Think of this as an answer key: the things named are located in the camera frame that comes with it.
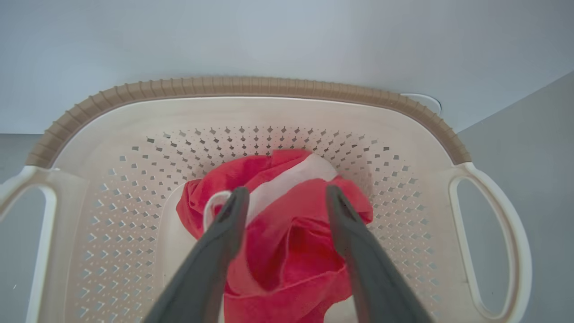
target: white stripe on fabric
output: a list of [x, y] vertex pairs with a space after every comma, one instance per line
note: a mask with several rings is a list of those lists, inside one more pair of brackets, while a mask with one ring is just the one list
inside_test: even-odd
[[301, 163], [282, 172], [274, 179], [259, 185], [249, 194], [249, 208], [245, 226], [251, 223], [271, 203], [281, 198], [296, 185], [317, 178], [328, 182], [337, 177], [337, 175], [337, 171], [328, 161], [314, 153], [310, 154]]

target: beige ribbed rim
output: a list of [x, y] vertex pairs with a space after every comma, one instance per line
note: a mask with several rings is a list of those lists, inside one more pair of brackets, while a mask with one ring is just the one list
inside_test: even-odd
[[114, 86], [66, 111], [32, 149], [26, 165], [52, 167], [66, 143], [96, 117], [142, 101], [196, 97], [288, 97], [358, 103], [398, 111], [427, 128], [443, 145], [453, 164], [470, 162], [470, 154], [443, 119], [425, 106], [388, 91], [337, 83], [277, 78], [188, 78]]

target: red cloth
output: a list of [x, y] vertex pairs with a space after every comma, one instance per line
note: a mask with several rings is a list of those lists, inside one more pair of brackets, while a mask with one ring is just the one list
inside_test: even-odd
[[[177, 205], [181, 222], [198, 239], [212, 195], [238, 186], [253, 192], [310, 154], [281, 150], [222, 164], [204, 179], [185, 184]], [[369, 200], [349, 180], [336, 176], [295, 185], [247, 226], [242, 249], [228, 268], [226, 322], [323, 322], [331, 305], [351, 296], [344, 259], [331, 240], [325, 204], [329, 184], [341, 188], [365, 222], [372, 221]]]

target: gray floor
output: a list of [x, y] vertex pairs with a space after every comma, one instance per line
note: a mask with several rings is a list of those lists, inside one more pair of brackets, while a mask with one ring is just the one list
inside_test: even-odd
[[[574, 73], [459, 133], [478, 169], [509, 196], [533, 257], [533, 289], [523, 322], [569, 321], [574, 279]], [[0, 134], [0, 182], [18, 173], [38, 136]], [[459, 187], [480, 293], [493, 311], [508, 284], [501, 230], [484, 198]], [[0, 225], [0, 321], [24, 322], [44, 197], [28, 192]]]

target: laundry basket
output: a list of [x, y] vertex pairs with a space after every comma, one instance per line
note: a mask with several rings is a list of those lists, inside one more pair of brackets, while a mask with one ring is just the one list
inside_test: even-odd
[[[273, 78], [170, 79], [100, 92], [54, 122], [0, 215], [31, 186], [46, 195], [28, 322], [137, 322], [195, 242], [182, 185], [230, 160], [304, 148], [370, 198], [372, 234], [439, 322], [518, 322], [530, 294], [525, 231], [451, 128], [387, 91]], [[500, 314], [482, 304], [456, 186], [498, 216], [509, 255]]]

